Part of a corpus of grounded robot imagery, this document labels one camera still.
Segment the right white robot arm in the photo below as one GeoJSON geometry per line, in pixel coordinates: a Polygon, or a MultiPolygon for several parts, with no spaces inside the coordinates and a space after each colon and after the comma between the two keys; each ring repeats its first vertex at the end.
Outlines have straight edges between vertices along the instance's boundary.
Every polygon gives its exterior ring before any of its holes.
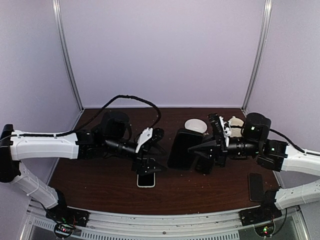
{"type": "Polygon", "coordinates": [[[269,139],[272,121],[251,112],[244,123],[237,126],[240,136],[232,136],[235,129],[229,121],[216,113],[208,116],[212,127],[210,140],[188,148],[190,153],[214,164],[224,165],[227,159],[252,158],[260,167],[290,177],[309,176],[308,181],[287,183],[277,190],[267,191],[256,210],[259,220],[268,220],[276,210],[318,202],[320,200],[320,153],[301,148],[284,134],[274,131],[282,140],[269,139]]]}

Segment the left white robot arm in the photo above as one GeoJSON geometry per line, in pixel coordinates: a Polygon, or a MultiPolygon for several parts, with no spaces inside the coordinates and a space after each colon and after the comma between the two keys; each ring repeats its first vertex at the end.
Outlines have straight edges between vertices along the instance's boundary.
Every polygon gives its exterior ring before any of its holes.
{"type": "Polygon", "coordinates": [[[165,171],[165,166],[147,157],[149,150],[158,146],[164,130],[147,127],[137,141],[131,142],[124,138],[126,132],[131,132],[129,121],[129,116],[123,112],[108,111],[92,129],[79,129],[71,133],[23,132],[14,130],[12,124],[6,124],[0,136],[0,181],[17,184],[27,196],[52,211],[61,222],[67,222],[72,218],[72,211],[67,207],[63,193],[39,180],[22,160],[90,160],[115,155],[131,160],[131,169],[139,176],[165,171]]]}

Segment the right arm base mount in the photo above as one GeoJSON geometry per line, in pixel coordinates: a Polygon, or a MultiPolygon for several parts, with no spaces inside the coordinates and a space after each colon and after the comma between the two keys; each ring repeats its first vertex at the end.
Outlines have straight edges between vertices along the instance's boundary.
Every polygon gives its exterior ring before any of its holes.
{"type": "Polygon", "coordinates": [[[262,238],[270,238],[276,233],[275,219],[282,216],[282,211],[273,206],[258,206],[239,212],[241,225],[253,226],[255,233],[262,238]]]}

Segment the black phone edge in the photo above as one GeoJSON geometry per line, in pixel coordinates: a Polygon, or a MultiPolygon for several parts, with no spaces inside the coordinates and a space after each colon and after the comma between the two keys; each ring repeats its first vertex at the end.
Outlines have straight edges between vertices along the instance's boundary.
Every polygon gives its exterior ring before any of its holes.
{"type": "Polygon", "coordinates": [[[249,199],[252,202],[261,202],[264,197],[263,177],[259,173],[248,175],[249,199]]]}

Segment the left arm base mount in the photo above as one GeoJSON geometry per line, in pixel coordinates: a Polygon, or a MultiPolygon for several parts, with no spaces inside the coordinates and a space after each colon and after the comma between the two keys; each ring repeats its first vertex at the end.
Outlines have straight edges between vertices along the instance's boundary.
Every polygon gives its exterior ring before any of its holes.
{"type": "Polygon", "coordinates": [[[46,208],[45,212],[45,216],[55,222],[53,233],[60,239],[66,239],[72,234],[79,232],[79,227],[86,227],[90,215],[88,211],[69,207],[63,214],[46,208]]]}

